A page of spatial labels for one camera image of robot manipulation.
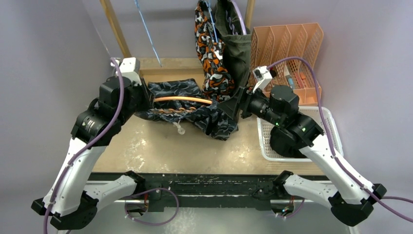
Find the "dark shark print shorts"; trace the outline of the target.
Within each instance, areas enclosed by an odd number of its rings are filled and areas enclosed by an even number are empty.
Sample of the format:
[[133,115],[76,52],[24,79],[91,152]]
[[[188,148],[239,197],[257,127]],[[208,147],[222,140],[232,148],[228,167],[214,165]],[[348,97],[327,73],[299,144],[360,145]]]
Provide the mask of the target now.
[[[176,81],[149,82],[148,89],[155,98],[161,97],[190,97],[202,98],[201,89],[195,79]],[[218,109],[218,102],[205,104],[187,100],[167,100],[153,103],[147,111],[135,115],[149,121],[169,123],[191,122],[205,135],[217,139],[228,140],[230,135],[238,131],[238,123]]]

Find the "orange hanger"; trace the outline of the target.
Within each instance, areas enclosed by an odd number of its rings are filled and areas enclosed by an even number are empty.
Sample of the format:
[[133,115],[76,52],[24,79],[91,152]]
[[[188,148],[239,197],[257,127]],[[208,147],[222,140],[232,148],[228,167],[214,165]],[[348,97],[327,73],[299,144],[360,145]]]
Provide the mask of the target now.
[[209,99],[197,98],[197,97],[183,97],[183,96],[170,96],[170,97],[156,97],[153,102],[170,101],[170,100],[183,100],[183,101],[194,101],[204,104],[211,105],[213,102]]

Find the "light blue wire hanger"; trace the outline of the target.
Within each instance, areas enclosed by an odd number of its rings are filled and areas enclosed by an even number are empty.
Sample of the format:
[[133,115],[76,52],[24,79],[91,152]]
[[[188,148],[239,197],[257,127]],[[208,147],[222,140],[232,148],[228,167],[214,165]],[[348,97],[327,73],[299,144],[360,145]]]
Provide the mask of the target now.
[[140,16],[141,21],[142,21],[142,23],[143,23],[144,29],[145,29],[145,31],[146,31],[146,34],[147,34],[147,37],[148,37],[148,39],[149,39],[149,42],[150,42],[150,45],[151,45],[151,47],[152,47],[153,53],[154,53],[154,55],[155,55],[155,58],[157,59],[160,67],[163,67],[163,64],[162,64],[162,62],[161,62],[161,59],[160,59],[160,57],[159,57],[159,55],[158,55],[158,53],[157,53],[157,51],[156,51],[156,48],[155,48],[155,46],[154,46],[153,41],[152,41],[152,37],[151,37],[150,31],[149,31],[149,29],[148,29],[148,26],[147,26],[147,24],[146,24],[145,17],[144,17],[144,15],[143,15],[143,13],[142,13],[142,10],[141,10],[141,8],[140,8],[139,0],[134,0],[134,4],[135,4],[136,7],[137,7],[139,16]]

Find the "black shorts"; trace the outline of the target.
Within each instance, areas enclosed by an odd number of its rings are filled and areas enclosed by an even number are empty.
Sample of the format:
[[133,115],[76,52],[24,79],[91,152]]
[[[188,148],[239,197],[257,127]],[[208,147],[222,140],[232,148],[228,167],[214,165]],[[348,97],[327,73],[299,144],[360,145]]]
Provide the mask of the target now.
[[293,149],[284,140],[284,135],[279,128],[274,127],[270,132],[270,147],[277,154],[286,158],[307,158],[297,149]]

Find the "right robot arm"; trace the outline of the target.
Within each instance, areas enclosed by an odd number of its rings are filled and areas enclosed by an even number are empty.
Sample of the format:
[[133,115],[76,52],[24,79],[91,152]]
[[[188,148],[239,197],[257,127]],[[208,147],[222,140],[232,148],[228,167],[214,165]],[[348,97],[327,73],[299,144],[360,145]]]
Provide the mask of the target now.
[[361,176],[334,148],[327,128],[299,110],[299,97],[284,85],[276,85],[267,97],[261,90],[240,88],[218,108],[232,119],[251,115],[271,123],[270,147],[281,156],[304,156],[324,172],[331,185],[283,171],[273,181],[279,198],[299,196],[328,208],[335,218],[356,226],[372,213],[386,188]]

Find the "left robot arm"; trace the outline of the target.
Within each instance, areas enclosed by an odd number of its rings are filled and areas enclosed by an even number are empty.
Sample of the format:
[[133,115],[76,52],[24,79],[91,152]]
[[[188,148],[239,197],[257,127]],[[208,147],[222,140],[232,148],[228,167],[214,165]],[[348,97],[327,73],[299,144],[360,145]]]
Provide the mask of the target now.
[[148,110],[152,99],[143,78],[113,76],[100,85],[99,96],[76,118],[66,158],[52,188],[31,205],[44,216],[45,229],[52,225],[57,230],[80,230],[116,200],[144,196],[145,179],[133,171],[105,185],[87,188],[86,184],[112,138],[132,115]]

